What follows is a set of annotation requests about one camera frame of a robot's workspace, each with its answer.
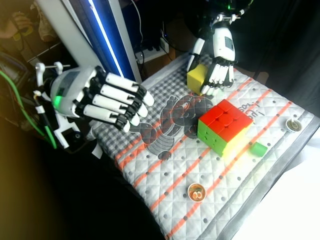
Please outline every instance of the green indicator light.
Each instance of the green indicator light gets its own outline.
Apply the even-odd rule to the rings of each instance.
[[[53,106],[54,106],[55,108],[58,108],[59,105],[60,105],[61,100],[62,100],[62,96],[56,96],[56,97],[54,98],[54,101],[53,101]]]

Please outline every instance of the teddy bear illustration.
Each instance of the teddy bear illustration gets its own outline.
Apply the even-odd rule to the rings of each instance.
[[[168,160],[179,131],[183,129],[188,138],[197,138],[198,119],[212,107],[213,103],[207,97],[190,94],[178,99],[171,96],[160,113],[159,126],[155,128],[141,122],[138,126],[131,126],[130,131],[141,134],[150,153],[160,160]]]

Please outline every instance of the small bowl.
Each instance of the small bowl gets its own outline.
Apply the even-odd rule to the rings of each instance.
[[[194,192],[200,192],[200,194],[202,195],[201,198],[197,198],[197,199],[194,199],[193,198],[193,194]],[[189,198],[196,202],[196,203],[200,203],[202,202],[205,198],[206,198],[206,189],[204,188],[204,186],[202,186],[200,183],[192,183],[189,187],[188,187],[188,190],[187,190],[187,193],[188,193],[188,196]]]
[[[286,122],[285,122],[285,128],[288,132],[290,133],[298,133],[302,130],[302,123],[297,120],[297,119],[293,119],[293,122],[295,124],[297,124],[297,128],[294,128],[291,124],[291,118],[289,118]]]

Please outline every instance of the power strip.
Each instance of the power strip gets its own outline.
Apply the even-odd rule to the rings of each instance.
[[[160,45],[163,49],[160,47],[159,51],[157,51],[156,49],[153,49],[152,51],[149,51],[148,49],[143,50],[144,59],[143,59],[143,55],[140,51],[136,52],[135,56],[138,59],[138,63],[142,63],[143,60],[146,63],[146,62],[149,62],[153,59],[159,58],[159,57],[169,53],[169,44],[165,40],[163,40],[162,38],[160,39]]]

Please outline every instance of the yellow cube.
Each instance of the yellow cube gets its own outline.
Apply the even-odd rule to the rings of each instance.
[[[208,68],[203,64],[199,64],[195,69],[189,71],[186,75],[186,84],[188,88],[199,96],[202,95],[201,86],[205,81],[207,72]]]

